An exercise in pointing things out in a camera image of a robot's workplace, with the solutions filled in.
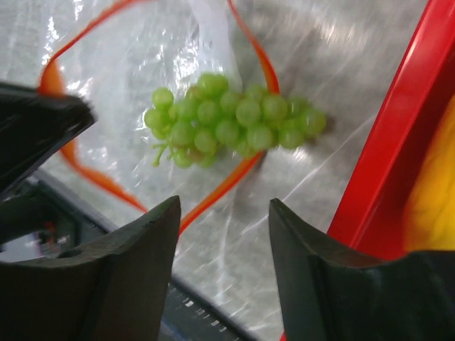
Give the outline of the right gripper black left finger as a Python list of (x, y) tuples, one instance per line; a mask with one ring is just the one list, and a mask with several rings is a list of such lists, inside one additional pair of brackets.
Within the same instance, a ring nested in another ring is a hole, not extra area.
[(181, 218), (172, 196), (55, 258), (1, 265), (2, 340), (156, 340)]

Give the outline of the green grape bunch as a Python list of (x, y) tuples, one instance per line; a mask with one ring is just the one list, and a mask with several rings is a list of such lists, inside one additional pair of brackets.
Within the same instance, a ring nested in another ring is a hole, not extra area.
[(285, 98), (256, 85), (244, 92), (230, 88), (222, 74), (206, 72), (175, 99), (160, 87), (144, 112), (145, 127), (157, 139), (155, 167), (168, 151), (179, 168), (207, 168), (221, 151), (242, 158), (277, 147), (294, 151), (326, 129), (324, 112), (304, 98)]

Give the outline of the clear zip bag orange zipper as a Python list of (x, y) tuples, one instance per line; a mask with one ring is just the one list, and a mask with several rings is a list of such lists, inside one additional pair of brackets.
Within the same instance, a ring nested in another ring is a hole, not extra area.
[[(285, 96), (306, 97), (333, 128), (295, 152), (268, 153), (244, 180), (186, 229), (174, 273), (258, 340), (282, 334), (267, 215), (279, 198), (327, 230), (370, 128), (425, 7), (424, 1), (237, 1), (267, 51)], [(178, 195), (193, 209), (238, 165), (153, 167), (142, 116), (160, 86), (183, 95), (203, 70), (236, 85), (263, 82), (225, 1), (147, 1), (121, 12), (59, 59), (69, 92), (93, 104), (97, 123), (80, 158), (147, 207)]]

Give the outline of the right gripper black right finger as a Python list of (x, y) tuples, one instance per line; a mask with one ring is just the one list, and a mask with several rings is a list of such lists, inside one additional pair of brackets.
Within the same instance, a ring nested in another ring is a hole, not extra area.
[(269, 238), (286, 339), (454, 339), (453, 252), (377, 259), (278, 199), (269, 204)]

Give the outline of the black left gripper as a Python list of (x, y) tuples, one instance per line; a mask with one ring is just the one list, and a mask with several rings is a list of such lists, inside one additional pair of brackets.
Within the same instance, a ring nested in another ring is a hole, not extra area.
[[(79, 97), (2, 83), (1, 191), (10, 191), (94, 123)], [(55, 258), (106, 233), (87, 205), (43, 180), (26, 181), (1, 202), (2, 262)]]

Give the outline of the red plastic tray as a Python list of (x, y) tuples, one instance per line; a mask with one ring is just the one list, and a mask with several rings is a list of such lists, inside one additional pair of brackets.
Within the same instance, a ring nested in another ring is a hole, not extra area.
[(405, 206), (451, 103), (454, 2), (429, 1), (324, 234), (385, 261), (414, 252), (404, 248)]

